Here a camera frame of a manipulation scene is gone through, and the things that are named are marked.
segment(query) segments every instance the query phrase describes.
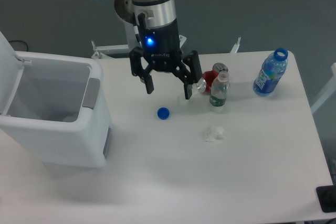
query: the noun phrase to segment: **blue bottle cap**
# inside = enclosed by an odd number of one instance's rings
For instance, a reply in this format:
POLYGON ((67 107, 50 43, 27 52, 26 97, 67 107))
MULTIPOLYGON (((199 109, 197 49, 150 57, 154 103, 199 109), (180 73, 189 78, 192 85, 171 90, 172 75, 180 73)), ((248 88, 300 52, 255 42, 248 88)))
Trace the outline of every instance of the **blue bottle cap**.
POLYGON ((288 51, 283 48, 279 47, 277 50, 274 51, 274 58, 278 61, 284 61, 288 57, 288 51))
POLYGON ((169 109, 167 109, 165 107, 162 107, 162 108, 158 109, 158 117, 161 120, 166 120, 169 117, 169 114, 170 114, 169 109))

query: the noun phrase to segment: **bottle cap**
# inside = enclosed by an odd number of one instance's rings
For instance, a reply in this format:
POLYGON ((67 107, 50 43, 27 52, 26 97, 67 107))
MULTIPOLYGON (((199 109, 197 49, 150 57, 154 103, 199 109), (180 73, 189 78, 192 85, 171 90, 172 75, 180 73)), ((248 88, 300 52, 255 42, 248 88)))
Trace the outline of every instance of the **bottle cap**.
POLYGON ((170 114, 169 109, 167 109, 165 107, 162 107, 162 108, 158 109, 158 117, 161 120, 166 120, 169 117, 169 114, 170 114))
POLYGON ((283 48, 279 47, 277 50, 274 51, 274 59, 278 61, 284 61, 288 57, 288 51, 283 48))
POLYGON ((217 78, 220 82, 226 82, 229 80, 229 73, 223 70, 218 74, 217 78))

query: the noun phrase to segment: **green bottle label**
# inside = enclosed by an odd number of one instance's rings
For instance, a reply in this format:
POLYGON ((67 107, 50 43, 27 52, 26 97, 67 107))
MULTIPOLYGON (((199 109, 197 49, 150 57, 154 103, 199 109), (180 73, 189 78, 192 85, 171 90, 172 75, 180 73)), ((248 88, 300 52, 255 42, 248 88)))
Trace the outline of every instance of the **green bottle label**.
POLYGON ((210 103, 212 106, 215 106, 215 107, 223 106, 225 101, 226 99, 219 99, 217 97, 214 97, 213 95, 210 96, 210 103))

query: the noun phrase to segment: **plastic bottle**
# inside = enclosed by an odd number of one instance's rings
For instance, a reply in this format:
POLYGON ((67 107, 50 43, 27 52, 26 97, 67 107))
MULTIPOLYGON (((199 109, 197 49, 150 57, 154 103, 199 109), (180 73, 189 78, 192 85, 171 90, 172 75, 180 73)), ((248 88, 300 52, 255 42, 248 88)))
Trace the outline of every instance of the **plastic bottle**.
POLYGON ((288 51, 280 47, 266 58, 253 84, 256 94, 265 97, 274 91, 280 78, 286 71, 287 57, 288 51))
POLYGON ((211 93, 211 84, 218 76, 219 72, 225 70, 228 72, 227 66, 223 63, 217 62, 213 65, 211 71, 206 71, 202 74, 202 77, 197 83, 197 89, 200 93, 211 93))
POLYGON ((227 90, 229 88, 229 73, 221 71, 211 85, 210 103, 212 106, 220 107, 225 104, 227 90))

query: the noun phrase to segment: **blue led light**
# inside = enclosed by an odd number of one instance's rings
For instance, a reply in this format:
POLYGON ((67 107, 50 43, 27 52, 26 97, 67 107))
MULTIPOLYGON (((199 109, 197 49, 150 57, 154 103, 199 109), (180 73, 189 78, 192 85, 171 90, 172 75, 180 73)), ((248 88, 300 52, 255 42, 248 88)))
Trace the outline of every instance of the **blue led light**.
POLYGON ((148 46, 153 46, 154 45, 154 40, 152 40, 151 38, 147 39, 147 45, 148 46))

